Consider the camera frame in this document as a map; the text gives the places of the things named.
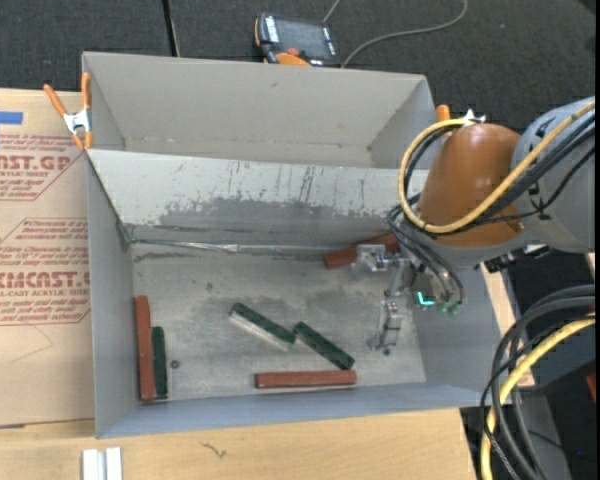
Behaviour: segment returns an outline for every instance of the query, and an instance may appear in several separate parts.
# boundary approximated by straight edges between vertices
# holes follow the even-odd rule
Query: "yellow cable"
[[[400,204],[402,205],[402,209],[404,210],[407,218],[415,224],[417,227],[424,229],[430,233],[450,233],[452,231],[456,231],[467,224],[470,224],[474,220],[476,220],[480,215],[482,215],[493,203],[495,203],[500,196],[513,184],[513,182],[524,172],[524,170],[529,167],[537,158],[540,156],[540,153],[544,151],[555,138],[564,131],[564,129],[573,123],[578,118],[582,117],[587,112],[590,112],[595,108],[595,100],[583,105],[576,112],[571,114],[569,117],[564,119],[558,126],[556,126],[551,132],[549,132],[540,143],[533,148],[533,150],[520,162],[513,171],[509,173],[509,175],[496,187],[496,189],[487,196],[487,198],[482,201],[474,210],[469,212],[464,217],[458,219],[455,222],[450,224],[436,226],[433,224],[429,224],[421,220],[411,209],[409,203],[407,202],[405,189],[404,189],[404,174],[407,170],[407,165],[409,164],[409,160],[411,159],[411,155],[413,151],[418,146],[420,142],[422,142],[430,133],[441,128],[443,126],[455,125],[457,126],[460,122],[464,124],[471,123],[471,121],[467,119],[451,119],[449,121],[442,121],[441,123],[437,123],[436,125],[430,126],[424,132],[422,132],[416,139],[411,143],[409,148],[404,154],[402,158],[402,162],[400,164],[400,170],[398,172],[398,195],[400,197]]]
[[[518,364],[511,374],[507,377],[505,382],[500,387],[500,403],[504,403],[506,398],[511,393],[511,390],[518,383],[522,375],[529,370],[539,359],[556,347],[561,341],[567,339],[569,336],[577,333],[578,331],[595,324],[595,316],[593,318],[587,318],[586,320],[579,320],[572,322],[560,328],[558,331],[551,334],[549,337],[541,341],[530,353],[526,356],[520,364]],[[493,407],[489,411],[487,416],[487,426],[489,431],[493,433],[496,425],[496,415]],[[482,443],[480,447],[480,472],[482,473],[483,480],[493,480],[493,473],[491,471],[491,441],[487,437],[486,433],[482,435]]]

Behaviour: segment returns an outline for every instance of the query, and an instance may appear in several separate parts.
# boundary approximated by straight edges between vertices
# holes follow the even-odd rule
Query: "clamp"
[[[60,101],[60,98],[51,88],[50,85],[44,84],[42,87],[47,93],[53,108],[64,119],[67,128],[71,132],[73,142],[81,149],[91,148],[93,145],[93,132],[91,131],[91,75],[89,73],[82,74],[81,91],[82,91],[82,110],[75,114],[69,114]],[[85,129],[84,142],[76,133],[78,128]]]

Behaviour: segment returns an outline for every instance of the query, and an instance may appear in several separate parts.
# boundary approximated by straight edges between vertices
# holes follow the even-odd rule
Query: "cardboard box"
[[[435,121],[424,76],[103,53],[83,68],[98,437],[479,403],[500,338],[482,272],[461,274],[456,317],[402,308],[384,355],[366,340],[388,274],[322,263],[388,232],[398,164]],[[175,361],[164,401],[139,399],[138,295]],[[263,395],[255,373],[333,365],[232,325],[236,302],[323,334],[356,386]]]
[[[0,426],[94,414],[85,165],[42,90],[0,89]]]

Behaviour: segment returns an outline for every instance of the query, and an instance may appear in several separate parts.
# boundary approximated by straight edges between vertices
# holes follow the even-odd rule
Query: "black floor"
[[[334,1],[170,3],[182,56],[259,62],[258,13],[321,19]],[[449,22],[462,8],[463,0],[342,0],[329,24],[347,56],[374,37]],[[0,87],[77,90],[84,50],[169,55],[161,1],[0,0]],[[595,52],[596,0],[468,0],[453,26],[379,42],[349,67],[424,74],[434,103],[454,116],[471,108],[521,132],[542,113],[595,94]],[[511,270],[522,307],[588,275],[581,257],[538,261]],[[581,384],[574,378],[551,406],[563,446],[576,451],[573,478],[591,480],[595,407]]]

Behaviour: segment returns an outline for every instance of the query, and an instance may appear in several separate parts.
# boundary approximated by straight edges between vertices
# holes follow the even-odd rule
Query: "white plastic piece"
[[[122,450],[120,447],[104,451],[82,451],[81,480],[122,480]]]

